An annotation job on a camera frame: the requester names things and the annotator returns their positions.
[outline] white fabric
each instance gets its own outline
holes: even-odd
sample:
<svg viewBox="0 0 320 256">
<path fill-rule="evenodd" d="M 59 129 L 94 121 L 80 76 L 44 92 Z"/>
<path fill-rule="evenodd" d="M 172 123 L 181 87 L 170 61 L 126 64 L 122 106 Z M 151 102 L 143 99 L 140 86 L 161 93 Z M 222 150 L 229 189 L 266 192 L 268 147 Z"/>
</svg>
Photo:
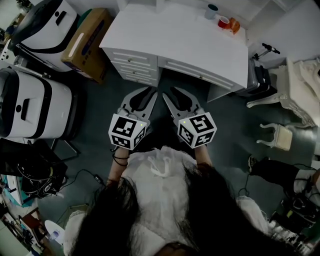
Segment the white fabric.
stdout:
<svg viewBox="0 0 320 256">
<path fill-rule="evenodd" d="M 315 174 L 315 170 L 299 170 L 297 175 L 295 176 L 296 179 L 312 179 L 312 176 Z M 301 193 L 306 185 L 306 180 L 295 180 L 293 183 L 293 190 L 295 193 Z M 320 207 L 320 195 L 318 194 L 320 190 L 320 179 L 316 181 L 316 184 L 312 186 L 310 192 L 305 193 L 305 196 L 313 202 L 315 205 Z"/>
<path fill-rule="evenodd" d="M 71 253 L 72 246 L 77 239 L 80 226 L 84 220 L 86 213 L 83 210 L 77 210 L 71 213 L 68 223 L 65 226 L 63 253 L 68 256 Z"/>
<path fill-rule="evenodd" d="M 257 230 L 260 230 L 266 235 L 270 235 L 270 225 L 257 203 L 245 195 L 238 197 L 236 201 L 251 224 Z"/>
<path fill-rule="evenodd" d="M 196 161 L 186 153 L 169 147 L 130 156 L 123 177 L 136 184 L 142 216 L 134 226 L 134 236 L 141 243 L 141 256 L 153 256 L 171 242 L 186 244 L 177 224 L 185 217 L 188 203 L 186 167 Z M 248 197 L 238 198 L 238 204 L 252 225 L 269 233 L 266 219 L 259 206 Z"/>
</svg>

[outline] cup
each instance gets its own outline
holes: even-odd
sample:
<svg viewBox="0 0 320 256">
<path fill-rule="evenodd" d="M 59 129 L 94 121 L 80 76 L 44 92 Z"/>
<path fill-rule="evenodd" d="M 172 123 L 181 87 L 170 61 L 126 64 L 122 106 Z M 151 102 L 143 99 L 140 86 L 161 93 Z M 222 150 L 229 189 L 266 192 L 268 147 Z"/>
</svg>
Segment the cup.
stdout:
<svg viewBox="0 0 320 256">
<path fill-rule="evenodd" d="M 204 17 L 208 20 L 212 20 L 215 17 L 217 11 L 218 7 L 216 7 L 214 4 L 208 4 Z"/>
<path fill-rule="evenodd" d="M 229 23 L 230 20 L 228 18 L 221 16 L 218 22 L 218 26 L 224 29 Z"/>
</svg>

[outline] desk drawer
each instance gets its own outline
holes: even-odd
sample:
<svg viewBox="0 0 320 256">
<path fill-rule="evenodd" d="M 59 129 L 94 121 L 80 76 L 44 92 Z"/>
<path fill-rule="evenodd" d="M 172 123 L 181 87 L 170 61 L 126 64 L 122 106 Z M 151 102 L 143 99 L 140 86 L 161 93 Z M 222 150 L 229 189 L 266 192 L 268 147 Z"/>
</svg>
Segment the desk drawer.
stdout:
<svg viewBox="0 0 320 256">
<path fill-rule="evenodd" d="M 200 69 L 198 67 L 194 67 L 189 64 L 185 64 L 180 61 L 168 59 L 168 58 L 163 58 L 163 57 L 158 57 L 158 66 L 165 68 L 165 69 L 170 69 L 174 70 L 177 72 L 181 72 L 202 80 L 205 80 L 209 83 L 215 84 L 217 86 L 221 86 L 225 89 L 230 90 L 234 84 L 230 81 L 226 81 L 223 78 L 219 78 L 217 75 L 209 73 L 203 69 Z"/>
<path fill-rule="evenodd" d="M 127 74 L 127 73 L 123 73 L 123 72 L 119 72 L 119 74 L 125 80 L 130 80 L 130 81 L 142 83 L 142 84 L 149 85 L 149 86 L 155 86 L 155 87 L 158 86 L 158 80 L 156 80 L 156 79 L 150 79 L 150 78 Z"/>
<path fill-rule="evenodd" d="M 119 72 L 120 73 L 120 75 L 122 75 L 122 76 L 124 76 L 124 75 L 128 75 L 128 76 L 130 76 L 130 77 L 134 77 L 134 78 L 141 78 L 141 79 L 143 79 L 143 80 L 148 80 L 148 81 L 151 81 L 151 80 L 154 80 L 154 81 L 156 81 L 157 79 L 156 78 L 153 78 L 153 77 L 147 77 L 147 76 L 145 76 L 145 75 L 139 75 L 139 74 L 132 74 L 132 72 Z"/>
<path fill-rule="evenodd" d="M 112 64 L 114 65 L 116 70 L 118 70 L 118 72 L 126 72 L 131 73 L 132 75 L 158 79 L 158 70 L 144 68 L 137 65 L 122 64 L 114 61 L 112 62 Z"/>
<path fill-rule="evenodd" d="M 105 48 L 104 51 L 112 62 L 139 65 L 154 70 L 157 69 L 157 56 L 155 55 L 113 48 Z"/>
</svg>

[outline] black strap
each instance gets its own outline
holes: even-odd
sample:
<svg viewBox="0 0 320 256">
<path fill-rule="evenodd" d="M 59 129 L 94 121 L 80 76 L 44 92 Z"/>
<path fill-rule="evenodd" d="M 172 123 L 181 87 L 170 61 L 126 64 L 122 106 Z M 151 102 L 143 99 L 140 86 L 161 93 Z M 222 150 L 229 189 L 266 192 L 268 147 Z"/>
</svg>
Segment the black strap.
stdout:
<svg viewBox="0 0 320 256">
<path fill-rule="evenodd" d="M 126 164 L 121 164 L 121 163 L 119 163 L 119 162 L 116 160 L 115 157 L 113 157 L 113 160 L 114 160 L 118 165 L 120 165 L 120 166 L 124 166 L 124 167 L 127 167 L 127 166 L 128 166 L 128 163 L 126 163 Z"/>
<path fill-rule="evenodd" d="M 122 160 L 129 159 L 129 156 L 128 156 L 128 157 L 125 157 L 125 158 L 121 158 L 121 157 L 116 157 L 115 155 L 116 155 L 116 154 L 113 154 L 113 155 L 112 155 L 112 157 L 113 157 L 114 159 L 115 159 L 115 158 L 116 158 L 116 159 L 122 159 Z"/>
</svg>

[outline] white shirt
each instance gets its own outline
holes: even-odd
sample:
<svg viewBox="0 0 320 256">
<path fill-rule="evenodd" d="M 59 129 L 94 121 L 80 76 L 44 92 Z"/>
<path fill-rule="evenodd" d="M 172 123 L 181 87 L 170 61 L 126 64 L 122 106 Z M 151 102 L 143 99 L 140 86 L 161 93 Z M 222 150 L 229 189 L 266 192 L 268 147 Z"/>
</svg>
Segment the white shirt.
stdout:
<svg viewBox="0 0 320 256">
<path fill-rule="evenodd" d="M 141 217 L 132 227 L 139 243 L 137 255 L 154 256 L 167 243 L 188 244 L 177 223 L 185 218 L 189 201 L 184 166 L 192 168 L 196 163 L 190 155 L 166 146 L 130 155 L 122 176 L 135 183 L 141 208 Z M 254 200 L 241 196 L 237 203 L 254 227 L 269 233 L 269 225 Z M 63 244 L 65 255 L 71 251 L 84 216 L 78 214 L 69 219 Z"/>
</svg>

